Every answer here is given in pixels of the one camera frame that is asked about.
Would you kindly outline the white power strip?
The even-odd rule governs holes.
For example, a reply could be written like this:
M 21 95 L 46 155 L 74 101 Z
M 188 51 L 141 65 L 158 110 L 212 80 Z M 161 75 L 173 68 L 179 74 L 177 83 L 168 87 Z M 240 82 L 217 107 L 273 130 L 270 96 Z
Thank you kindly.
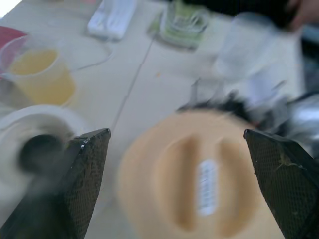
M 136 6 L 137 0 L 101 0 L 87 24 L 88 33 L 111 41 L 122 40 Z

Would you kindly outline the person's bare hand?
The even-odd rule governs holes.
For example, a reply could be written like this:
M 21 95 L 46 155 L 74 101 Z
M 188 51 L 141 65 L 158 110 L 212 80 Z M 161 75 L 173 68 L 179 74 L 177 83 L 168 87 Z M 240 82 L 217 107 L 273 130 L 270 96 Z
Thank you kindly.
M 289 0 L 288 7 L 296 9 L 290 23 L 292 30 L 298 30 L 304 24 L 319 23 L 319 0 Z

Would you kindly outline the cream blender base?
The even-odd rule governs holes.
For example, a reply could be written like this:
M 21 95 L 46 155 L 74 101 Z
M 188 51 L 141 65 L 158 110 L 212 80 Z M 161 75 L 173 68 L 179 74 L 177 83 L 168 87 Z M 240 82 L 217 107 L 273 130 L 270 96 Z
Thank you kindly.
M 0 202 L 8 203 L 25 193 L 33 175 L 18 167 L 23 144 L 40 134 L 53 134 L 63 142 L 89 132 L 91 127 L 69 109 L 37 105 L 0 119 Z

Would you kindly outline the person in dark clothes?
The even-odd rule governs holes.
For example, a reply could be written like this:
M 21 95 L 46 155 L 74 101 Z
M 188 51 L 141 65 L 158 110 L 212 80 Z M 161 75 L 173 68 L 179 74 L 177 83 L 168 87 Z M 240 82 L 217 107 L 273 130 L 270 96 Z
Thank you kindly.
M 207 7 L 228 15 L 244 12 L 258 13 L 269 17 L 280 28 L 296 31 L 290 28 L 290 23 L 296 15 L 296 9 L 289 8 L 288 2 L 289 0 L 207 0 Z M 319 27 L 319 23 L 308 24 Z

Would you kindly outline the green white-trimmed cloth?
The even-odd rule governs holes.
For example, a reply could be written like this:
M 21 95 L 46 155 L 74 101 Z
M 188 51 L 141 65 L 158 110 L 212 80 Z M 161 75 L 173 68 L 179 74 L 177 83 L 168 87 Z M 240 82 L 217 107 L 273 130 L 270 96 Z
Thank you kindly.
M 148 28 L 148 34 L 180 48 L 199 47 L 209 24 L 208 9 L 171 0 Z

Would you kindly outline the measuring cup with orange juice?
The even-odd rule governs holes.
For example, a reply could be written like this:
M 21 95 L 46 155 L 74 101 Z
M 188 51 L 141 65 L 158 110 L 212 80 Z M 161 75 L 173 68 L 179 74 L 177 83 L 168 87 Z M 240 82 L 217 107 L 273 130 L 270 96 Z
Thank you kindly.
M 0 76 L 36 105 L 63 106 L 77 91 L 61 42 L 46 35 L 27 34 L 1 47 Z

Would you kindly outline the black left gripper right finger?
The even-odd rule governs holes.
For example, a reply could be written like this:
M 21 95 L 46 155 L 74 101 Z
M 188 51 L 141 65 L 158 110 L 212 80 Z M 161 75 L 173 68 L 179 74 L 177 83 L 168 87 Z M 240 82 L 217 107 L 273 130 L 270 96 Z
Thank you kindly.
M 279 135 L 246 129 L 243 137 L 261 193 L 285 239 L 319 239 L 319 163 Z

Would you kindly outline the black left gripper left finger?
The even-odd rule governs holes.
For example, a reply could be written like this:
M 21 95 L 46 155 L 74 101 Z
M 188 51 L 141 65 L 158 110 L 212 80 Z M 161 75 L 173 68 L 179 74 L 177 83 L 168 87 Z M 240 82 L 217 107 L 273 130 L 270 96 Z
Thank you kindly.
M 0 227 L 0 239 L 84 239 L 101 188 L 108 128 L 67 143 L 49 134 L 30 139 L 18 167 L 34 179 Z

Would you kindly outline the beige blender lid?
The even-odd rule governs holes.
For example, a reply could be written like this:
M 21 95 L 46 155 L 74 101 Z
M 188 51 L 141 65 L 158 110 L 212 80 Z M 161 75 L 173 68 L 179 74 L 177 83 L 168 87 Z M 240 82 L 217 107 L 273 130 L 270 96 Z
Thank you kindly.
M 284 239 L 255 176 L 243 133 L 212 111 L 175 113 L 139 136 L 118 173 L 138 239 Z

